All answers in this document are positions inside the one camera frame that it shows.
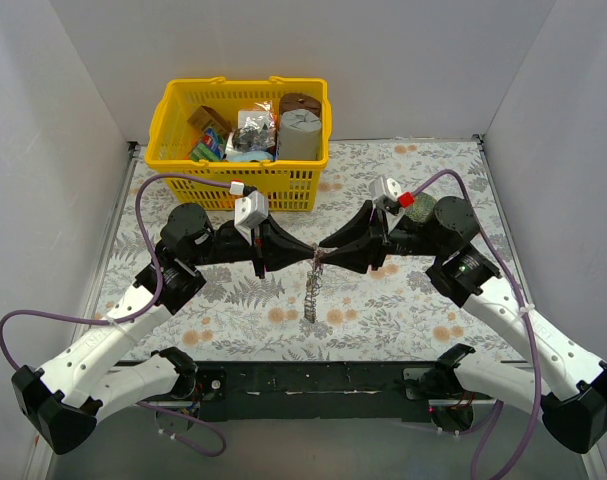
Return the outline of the metal ring disc with keyrings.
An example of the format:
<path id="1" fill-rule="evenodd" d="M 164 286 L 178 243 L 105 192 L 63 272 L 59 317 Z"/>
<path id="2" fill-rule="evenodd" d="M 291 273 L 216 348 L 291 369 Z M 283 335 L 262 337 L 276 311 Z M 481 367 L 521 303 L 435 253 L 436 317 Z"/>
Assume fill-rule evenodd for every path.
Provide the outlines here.
<path id="1" fill-rule="evenodd" d="M 317 320 L 317 296 L 322 288 L 323 264 L 321 260 L 324 255 L 325 250 L 315 244 L 314 256 L 310 261 L 310 270 L 307 272 L 303 301 L 304 318 L 311 324 Z"/>

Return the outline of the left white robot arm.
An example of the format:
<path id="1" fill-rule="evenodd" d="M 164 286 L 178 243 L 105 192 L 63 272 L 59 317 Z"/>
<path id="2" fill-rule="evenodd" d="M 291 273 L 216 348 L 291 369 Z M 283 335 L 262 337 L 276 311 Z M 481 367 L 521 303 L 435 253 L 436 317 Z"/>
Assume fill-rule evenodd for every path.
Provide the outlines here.
<path id="1" fill-rule="evenodd" d="M 205 285 L 199 267 L 249 261 L 258 277 L 314 255 L 264 210 L 239 199 L 240 220 L 213 228 L 198 204 L 175 207 L 150 263 L 100 326 L 38 368 L 20 367 L 12 386 L 22 413 L 57 454 L 81 445 L 99 422 L 142 400 L 193 397 L 197 365 L 176 347 L 135 367 L 113 366 L 147 334 L 178 313 Z"/>

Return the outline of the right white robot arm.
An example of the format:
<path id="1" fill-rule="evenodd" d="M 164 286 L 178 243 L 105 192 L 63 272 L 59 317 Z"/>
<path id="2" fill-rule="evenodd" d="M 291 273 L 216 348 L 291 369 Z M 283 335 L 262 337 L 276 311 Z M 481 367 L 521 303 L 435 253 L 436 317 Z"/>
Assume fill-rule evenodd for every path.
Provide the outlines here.
<path id="1" fill-rule="evenodd" d="M 543 425 L 560 444 L 589 452 L 607 432 L 607 361 L 517 300 L 507 277 L 472 244 L 480 226 L 468 201 L 443 197 L 420 221 L 405 213 L 411 202 L 408 193 L 397 202 L 366 201 L 321 241 L 322 263 L 364 274 L 388 255 L 433 257 L 426 274 L 434 288 L 538 367 L 541 378 L 457 345 L 417 386 L 452 398 L 466 390 L 483 393 L 525 412 L 539 406 Z"/>

